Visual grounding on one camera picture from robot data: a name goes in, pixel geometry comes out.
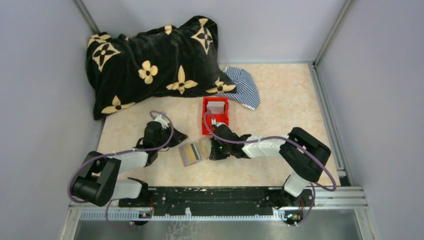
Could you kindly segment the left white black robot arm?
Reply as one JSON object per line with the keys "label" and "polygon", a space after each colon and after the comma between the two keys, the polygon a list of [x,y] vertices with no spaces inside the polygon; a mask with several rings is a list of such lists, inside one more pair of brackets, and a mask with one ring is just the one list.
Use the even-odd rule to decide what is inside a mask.
{"label": "left white black robot arm", "polygon": [[173,148],[188,138],[170,118],[151,111],[143,136],[129,150],[102,154],[91,151],[67,184],[67,195],[74,203],[103,207],[112,201],[144,207],[149,203],[149,185],[140,179],[119,179],[119,174],[150,166],[162,149]]}

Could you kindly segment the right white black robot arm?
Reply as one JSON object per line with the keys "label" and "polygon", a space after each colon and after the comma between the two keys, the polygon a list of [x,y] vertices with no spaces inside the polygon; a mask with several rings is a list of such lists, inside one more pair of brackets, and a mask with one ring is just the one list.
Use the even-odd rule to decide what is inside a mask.
{"label": "right white black robot arm", "polygon": [[228,157],[285,160],[293,170],[282,187],[281,199],[287,206],[295,206],[301,200],[304,188],[320,179],[331,156],[331,150],[325,144],[301,127],[294,127],[287,136],[239,136],[226,124],[216,123],[211,135],[211,160]]}

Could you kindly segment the pink leather card holder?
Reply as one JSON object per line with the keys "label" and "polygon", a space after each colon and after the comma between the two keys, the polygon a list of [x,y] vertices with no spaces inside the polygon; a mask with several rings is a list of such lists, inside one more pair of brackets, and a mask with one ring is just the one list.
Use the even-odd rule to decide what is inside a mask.
{"label": "pink leather card holder", "polygon": [[212,142],[208,137],[204,137],[197,141],[199,153],[204,160],[209,160],[212,151]]}

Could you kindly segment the red plastic bin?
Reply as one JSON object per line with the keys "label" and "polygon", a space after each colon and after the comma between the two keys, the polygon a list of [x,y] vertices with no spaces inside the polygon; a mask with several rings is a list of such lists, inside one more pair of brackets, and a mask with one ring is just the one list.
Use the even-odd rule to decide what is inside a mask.
{"label": "red plastic bin", "polygon": [[[208,102],[225,102],[225,114],[212,114],[207,112]],[[214,130],[215,126],[220,124],[229,125],[229,100],[227,97],[203,97],[202,100],[202,114],[201,114],[201,133],[204,136],[210,135],[210,130]]]}

